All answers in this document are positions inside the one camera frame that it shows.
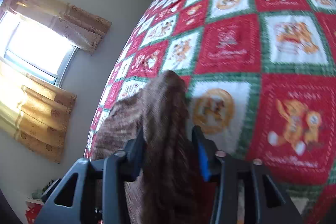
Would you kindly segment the brown knitted sweater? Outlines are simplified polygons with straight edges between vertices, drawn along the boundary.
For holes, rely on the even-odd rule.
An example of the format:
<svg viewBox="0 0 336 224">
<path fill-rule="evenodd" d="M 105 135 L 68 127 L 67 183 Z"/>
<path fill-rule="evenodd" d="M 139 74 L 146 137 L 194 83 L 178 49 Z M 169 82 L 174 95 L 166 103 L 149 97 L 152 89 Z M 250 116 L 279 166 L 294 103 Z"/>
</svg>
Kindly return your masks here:
<svg viewBox="0 0 336 224">
<path fill-rule="evenodd" d="M 185 91 L 175 72 L 163 72 L 117 101 L 92 140 L 90 159 L 104 159 L 143 131 L 147 147 L 142 171 L 125 185 L 131 223 L 210 221 L 215 189 L 204 183 L 187 139 Z"/>
</svg>

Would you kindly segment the orange curtain at left edge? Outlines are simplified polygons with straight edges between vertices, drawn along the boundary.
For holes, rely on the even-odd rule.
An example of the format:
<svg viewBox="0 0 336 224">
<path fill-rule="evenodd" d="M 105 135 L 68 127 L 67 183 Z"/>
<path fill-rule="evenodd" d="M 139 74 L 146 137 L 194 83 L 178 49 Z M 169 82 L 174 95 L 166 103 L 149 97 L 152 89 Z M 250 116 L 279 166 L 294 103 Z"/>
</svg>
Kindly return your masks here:
<svg viewBox="0 0 336 224">
<path fill-rule="evenodd" d="M 76 99 L 1 58 L 1 130 L 52 162 L 61 162 Z"/>
</svg>

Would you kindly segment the left side window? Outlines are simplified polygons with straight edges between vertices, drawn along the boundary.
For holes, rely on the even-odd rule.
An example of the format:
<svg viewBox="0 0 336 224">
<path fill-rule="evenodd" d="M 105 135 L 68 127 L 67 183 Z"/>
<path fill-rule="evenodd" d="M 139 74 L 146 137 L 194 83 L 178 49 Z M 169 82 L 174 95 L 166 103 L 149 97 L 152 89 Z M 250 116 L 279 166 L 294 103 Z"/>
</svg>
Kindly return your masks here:
<svg viewBox="0 0 336 224">
<path fill-rule="evenodd" d="M 61 86 L 75 53 L 68 39 L 48 27 L 11 12 L 1 14 L 1 57 L 29 74 Z"/>
</svg>

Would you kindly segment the red patchwork bedspread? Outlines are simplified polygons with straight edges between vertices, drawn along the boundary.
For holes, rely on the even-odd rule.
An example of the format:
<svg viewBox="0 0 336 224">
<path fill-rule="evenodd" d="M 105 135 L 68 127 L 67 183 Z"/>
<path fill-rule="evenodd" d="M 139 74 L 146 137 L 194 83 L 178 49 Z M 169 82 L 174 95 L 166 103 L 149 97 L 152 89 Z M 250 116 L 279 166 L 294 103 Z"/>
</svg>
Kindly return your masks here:
<svg viewBox="0 0 336 224">
<path fill-rule="evenodd" d="M 188 126 L 260 159 L 305 223 L 335 205 L 335 0 L 154 0 L 116 61 L 85 157 L 113 104 L 166 70 L 185 81 Z"/>
</svg>

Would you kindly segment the beige left window curtain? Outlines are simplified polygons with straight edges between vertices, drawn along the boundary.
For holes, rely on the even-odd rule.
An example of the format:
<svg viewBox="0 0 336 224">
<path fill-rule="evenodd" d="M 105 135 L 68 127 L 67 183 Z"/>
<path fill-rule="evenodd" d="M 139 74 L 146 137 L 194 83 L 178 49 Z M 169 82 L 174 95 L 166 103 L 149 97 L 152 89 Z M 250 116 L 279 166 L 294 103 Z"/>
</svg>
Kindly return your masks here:
<svg viewBox="0 0 336 224">
<path fill-rule="evenodd" d="M 112 23 L 61 0 L 4 0 L 1 9 L 34 20 L 93 54 Z"/>
</svg>

